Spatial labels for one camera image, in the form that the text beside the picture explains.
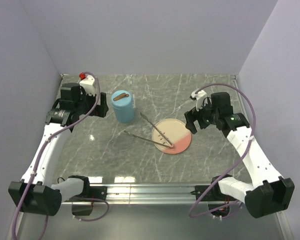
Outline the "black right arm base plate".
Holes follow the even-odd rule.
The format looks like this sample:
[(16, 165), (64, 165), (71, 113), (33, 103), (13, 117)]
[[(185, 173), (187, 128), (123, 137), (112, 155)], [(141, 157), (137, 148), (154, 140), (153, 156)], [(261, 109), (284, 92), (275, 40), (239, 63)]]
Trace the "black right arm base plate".
[[(209, 185), (195, 185), (194, 190), (190, 192), (198, 200), (199, 197), (209, 188)], [(234, 202), (235, 198), (221, 193), (219, 186), (216, 184), (202, 198), (201, 202)]]

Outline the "pink round plate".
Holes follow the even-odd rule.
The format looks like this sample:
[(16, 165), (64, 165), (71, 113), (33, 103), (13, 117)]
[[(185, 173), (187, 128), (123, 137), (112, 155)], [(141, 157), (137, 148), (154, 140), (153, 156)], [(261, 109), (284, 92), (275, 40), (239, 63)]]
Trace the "pink round plate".
[(181, 120), (175, 118), (162, 119), (155, 126), (173, 143), (172, 148), (155, 143), (154, 145), (163, 153), (179, 154), (190, 146), (192, 134)]

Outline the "light blue cylindrical container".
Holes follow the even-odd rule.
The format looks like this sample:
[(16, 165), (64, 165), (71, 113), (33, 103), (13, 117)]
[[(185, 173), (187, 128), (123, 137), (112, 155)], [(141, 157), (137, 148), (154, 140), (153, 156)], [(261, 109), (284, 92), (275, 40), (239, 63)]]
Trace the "light blue cylindrical container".
[(134, 119), (135, 112), (132, 105), (127, 105), (124, 107), (114, 106), (113, 108), (115, 117), (120, 123), (127, 124)]

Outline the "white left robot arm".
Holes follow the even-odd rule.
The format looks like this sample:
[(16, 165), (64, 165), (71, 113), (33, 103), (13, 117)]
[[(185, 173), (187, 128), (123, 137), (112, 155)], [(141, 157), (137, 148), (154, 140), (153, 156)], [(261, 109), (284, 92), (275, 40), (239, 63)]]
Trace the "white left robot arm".
[(97, 83), (65, 83), (60, 97), (47, 113), (43, 136), (37, 152), (20, 181), (13, 181), (8, 193), (16, 212), (54, 216), (63, 202), (77, 198), (86, 201), (91, 196), (89, 179), (71, 175), (53, 184), (53, 175), (61, 151), (75, 125), (88, 116), (105, 117), (108, 111), (106, 94)]

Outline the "light blue round lid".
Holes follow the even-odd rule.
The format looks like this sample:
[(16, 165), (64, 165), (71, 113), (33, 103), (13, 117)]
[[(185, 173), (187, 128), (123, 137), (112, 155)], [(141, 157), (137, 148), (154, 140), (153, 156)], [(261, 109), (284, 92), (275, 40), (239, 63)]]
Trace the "light blue round lid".
[(127, 90), (118, 90), (111, 96), (112, 106), (123, 108), (124, 106), (133, 106), (133, 96)]

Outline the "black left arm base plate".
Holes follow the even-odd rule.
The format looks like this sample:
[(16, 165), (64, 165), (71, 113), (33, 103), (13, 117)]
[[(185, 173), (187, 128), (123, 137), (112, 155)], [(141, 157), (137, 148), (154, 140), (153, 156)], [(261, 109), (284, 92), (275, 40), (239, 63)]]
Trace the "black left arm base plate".
[(75, 195), (71, 200), (96, 202), (96, 199), (106, 200), (108, 192), (107, 186), (88, 186), (82, 193)]

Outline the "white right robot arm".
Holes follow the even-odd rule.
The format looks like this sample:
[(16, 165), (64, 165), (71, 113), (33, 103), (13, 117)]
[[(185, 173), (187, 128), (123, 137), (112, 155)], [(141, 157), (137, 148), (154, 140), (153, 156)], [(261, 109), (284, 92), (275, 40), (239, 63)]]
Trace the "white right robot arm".
[(254, 137), (255, 126), (250, 125), (242, 113), (234, 113), (231, 98), (227, 92), (217, 92), (207, 96), (201, 90), (190, 96), (196, 102), (191, 110), (184, 114), (186, 125), (192, 134), (197, 133), (195, 122), (201, 129), (216, 126), (233, 145), (240, 156), (240, 163), (246, 167), (252, 183), (248, 184), (230, 175), (230, 169), (214, 177), (210, 186), (203, 190), (196, 186), (192, 194), (195, 207), (207, 195), (216, 201), (236, 200), (245, 205), (255, 219), (284, 211), (288, 208), (295, 184), (291, 178), (284, 178), (271, 164)]

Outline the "steel serving tongs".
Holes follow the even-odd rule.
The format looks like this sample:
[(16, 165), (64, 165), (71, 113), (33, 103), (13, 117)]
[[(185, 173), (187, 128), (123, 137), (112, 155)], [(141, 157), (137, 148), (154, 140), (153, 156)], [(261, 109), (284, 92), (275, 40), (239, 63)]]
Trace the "steel serving tongs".
[(125, 134), (127, 134), (133, 138), (140, 139), (140, 140), (143, 140), (143, 141), (146, 141), (146, 142), (149, 142), (154, 145), (161, 146), (161, 147), (164, 147), (167, 149), (174, 148), (174, 144), (172, 143), (172, 141), (169, 140), (169, 138), (165, 135), (165, 133), (162, 132), (154, 123), (152, 123), (152, 121), (149, 120), (149, 118), (146, 115), (144, 115), (142, 112), (140, 112), (140, 116), (152, 126), (151, 139), (144, 138), (144, 137), (135, 135), (131, 132), (124, 130), (123, 132)]

